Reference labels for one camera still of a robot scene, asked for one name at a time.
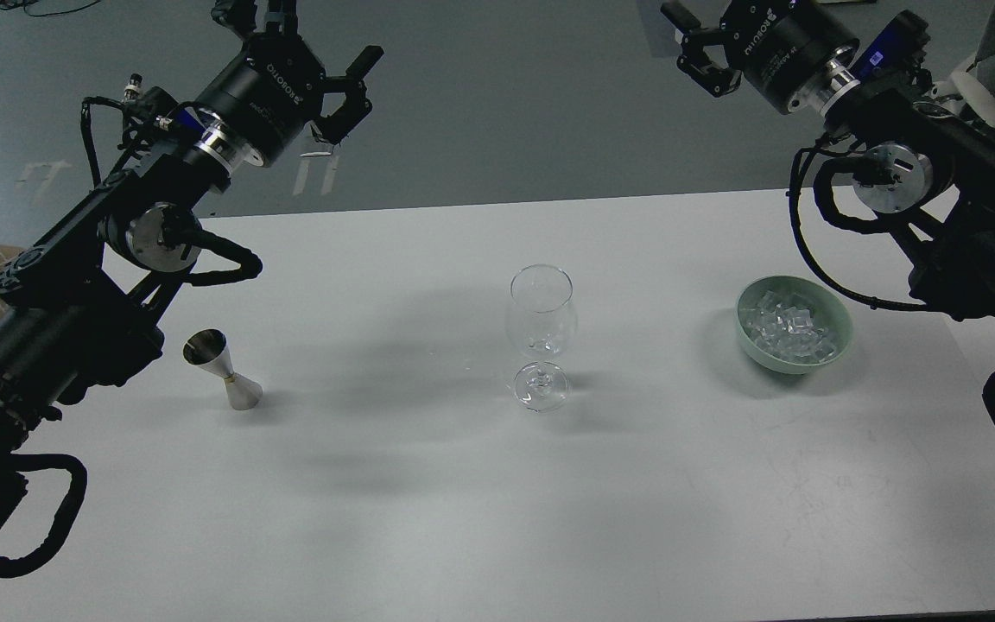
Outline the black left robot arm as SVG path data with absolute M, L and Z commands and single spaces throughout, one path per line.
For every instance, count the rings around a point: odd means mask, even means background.
M 90 387 L 122 386 L 162 356 L 159 321 L 182 287 L 257 278 L 262 260 L 202 228 L 194 208 L 241 165 L 268 167 L 299 137 L 339 145 L 371 114 L 364 79 L 383 48 L 341 75 L 301 38 L 297 4 L 218 1 L 241 50 L 193 101 L 128 79 L 120 99 L 80 106 L 93 189 L 0 271 L 0 578 L 58 554 L 86 498 L 72 455 L 23 455 Z

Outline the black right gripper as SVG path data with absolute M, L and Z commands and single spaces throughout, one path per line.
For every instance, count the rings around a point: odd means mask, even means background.
M 663 1 L 661 15 L 681 36 L 676 66 L 708 94 L 734 93 L 744 79 L 778 113 L 801 106 L 802 88 L 830 60 L 848 64 L 859 39 L 814 1 L 731 1 L 722 25 L 703 27 L 680 1 Z M 708 55 L 724 48 L 729 67 Z

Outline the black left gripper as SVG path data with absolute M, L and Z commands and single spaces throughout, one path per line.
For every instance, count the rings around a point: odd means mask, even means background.
M 299 36 L 296 1 L 266 1 L 264 31 L 257 1 L 214 1 L 211 20 L 245 40 L 240 53 L 194 99 L 244 139 L 259 167 L 274 164 L 312 121 L 321 144 L 339 145 L 374 110 L 364 79 L 384 56 L 367 46 L 343 75 L 326 76 Z

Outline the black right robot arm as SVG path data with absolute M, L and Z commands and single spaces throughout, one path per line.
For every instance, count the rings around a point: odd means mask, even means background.
M 778 113 L 810 107 L 824 131 L 794 156 L 787 188 L 797 250 L 822 283 L 869 308 L 995 316 L 995 141 L 945 105 L 923 67 L 927 23 L 902 11 L 861 48 L 816 1 L 731 1 L 706 27 L 679 1 L 661 3 L 678 31 L 676 66 L 708 94 L 749 82 Z M 837 283 L 802 233 L 799 200 L 812 188 L 821 219 L 885 235 L 911 264 L 909 301 Z

